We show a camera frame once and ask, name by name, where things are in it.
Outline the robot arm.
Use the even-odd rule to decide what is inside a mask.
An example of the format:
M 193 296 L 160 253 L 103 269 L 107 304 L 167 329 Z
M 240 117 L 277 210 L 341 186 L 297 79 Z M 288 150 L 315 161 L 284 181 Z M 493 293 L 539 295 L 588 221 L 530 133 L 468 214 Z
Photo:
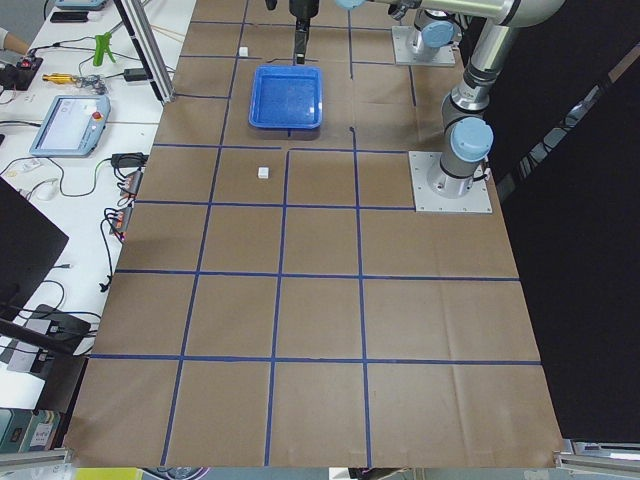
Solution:
M 390 1 L 389 15 L 409 8 L 438 10 L 483 17 L 486 23 L 460 83 L 444 98 L 442 118 L 446 146 L 439 162 L 427 173 L 438 195 L 457 199 L 468 193 L 474 172 L 493 143 L 493 131 L 482 119 L 489 92 L 498 78 L 521 28 L 540 24 L 564 4 L 556 1 Z
M 428 10 L 421 1 L 384 1 L 387 14 L 399 22 L 409 10 L 415 10 L 409 26 L 393 26 L 392 41 L 398 65 L 453 66 L 452 43 L 459 28 L 455 15 L 441 10 Z M 288 10 L 295 18 L 293 59 L 297 65 L 306 62 L 311 20 L 318 15 L 318 0 L 289 0 Z

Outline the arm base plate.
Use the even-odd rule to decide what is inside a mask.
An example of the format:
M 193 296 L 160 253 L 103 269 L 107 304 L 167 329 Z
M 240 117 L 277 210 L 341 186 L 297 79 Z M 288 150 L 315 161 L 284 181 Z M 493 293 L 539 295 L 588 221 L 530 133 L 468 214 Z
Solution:
M 486 175 L 478 166 L 466 179 L 448 176 L 441 152 L 409 151 L 415 211 L 435 214 L 491 214 Z
M 393 26 L 392 40 L 396 65 L 454 67 L 456 64 L 451 45 L 429 47 L 413 26 Z

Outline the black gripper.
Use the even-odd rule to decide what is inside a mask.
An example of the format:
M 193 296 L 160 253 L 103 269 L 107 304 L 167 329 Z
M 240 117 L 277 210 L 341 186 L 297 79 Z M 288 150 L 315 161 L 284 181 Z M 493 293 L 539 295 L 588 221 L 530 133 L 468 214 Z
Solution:
M 304 65 L 309 39 L 310 19 L 319 12 L 319 0 L 289 0 L 289 12 L 296 18 L 294 36 L 294 60 Z

